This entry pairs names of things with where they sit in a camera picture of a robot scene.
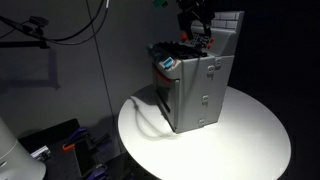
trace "white cylinder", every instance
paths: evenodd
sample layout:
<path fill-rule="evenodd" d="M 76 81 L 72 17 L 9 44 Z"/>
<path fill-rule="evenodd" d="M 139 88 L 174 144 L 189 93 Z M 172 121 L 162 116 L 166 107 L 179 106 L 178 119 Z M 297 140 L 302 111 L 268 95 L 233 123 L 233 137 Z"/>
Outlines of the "white cylinder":
<path fill-rule="evenodd" d="M 0 180 L 42 180 L 46 167 L 31 157 L 0 118 Z"/>

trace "gray wall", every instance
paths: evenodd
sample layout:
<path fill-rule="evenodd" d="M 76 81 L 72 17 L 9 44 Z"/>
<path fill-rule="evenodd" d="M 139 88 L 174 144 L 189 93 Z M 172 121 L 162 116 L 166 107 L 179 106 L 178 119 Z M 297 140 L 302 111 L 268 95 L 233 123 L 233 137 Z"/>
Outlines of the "gray wall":
<path fill-rule="evenodd" d="M 89 0 L 92 14 L 98 2 Z M 90 40 L 79 46 L 49 44 L 49 50 L 0 49 L 0 116 L 16 136 L 77 118 L 82 126 L 94 129 L 97 136 L 109 132 L 116 137 L 111 108 L 117 117 L 126 98 L 151 83 L 151 64 L 145 47 L 150 42 L 179 38 L 178 7 L 172 3 L 166 9 L 155 9 L 150 0 L 111 0 L 109 7 L 107 20 L 97 36 L 98 46 Z M 30 15 L 47 18 L 48 37 L 73 34 L 89 21 L 85 0 L 1 0 L 0 12 L 18 22 Z M 0 35 L 8 30 L 0 24 Z M 75 41 L 90 34 L 91 28 Z M 6 40 L 33 39 L 15 32 L 1 39 Z M 112 107 L 104 87 L 99 52 Z M 54 69 L 58 89 L 53 87 L 54 73 L 48 75 Z M 27 84 L 11 87 L 6 84 L 8 80 L 23 80 Z M 28 80 L 43 81 L 32 84 Z"/>

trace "white round table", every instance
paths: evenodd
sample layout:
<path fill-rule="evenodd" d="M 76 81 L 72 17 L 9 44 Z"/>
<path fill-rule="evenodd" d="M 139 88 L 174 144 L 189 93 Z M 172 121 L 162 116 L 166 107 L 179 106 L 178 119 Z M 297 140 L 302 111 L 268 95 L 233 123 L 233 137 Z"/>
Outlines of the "white round table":
<path fill-rule="evenodd" d="M 152 86 L 124 103 L 118 128 L 129 154 L 164 180 L 273 180 L 291 156 L 288 134 L 254 98 L 228 87 L 217 123 L 175 134 L 156 105 Z"/>

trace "white object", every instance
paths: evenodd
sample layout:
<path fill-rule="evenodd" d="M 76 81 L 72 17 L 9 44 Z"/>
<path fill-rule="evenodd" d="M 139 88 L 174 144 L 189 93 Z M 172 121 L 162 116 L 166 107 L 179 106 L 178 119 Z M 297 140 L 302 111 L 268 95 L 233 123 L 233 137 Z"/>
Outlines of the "white object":
<path fill-rule="evenodd" d="M 155 104 L 152 86 L 123 105 L 118 128 L 129 154 L 163 180 L 272 180 L 291 156 L 277 117 L 252 97 L 228 87 L 219 121 L 175 134 Z"/>
<path fill-rule="evenodd" d="M 0 180 L 42 180 L 45 172 L 0 118 Z"/>

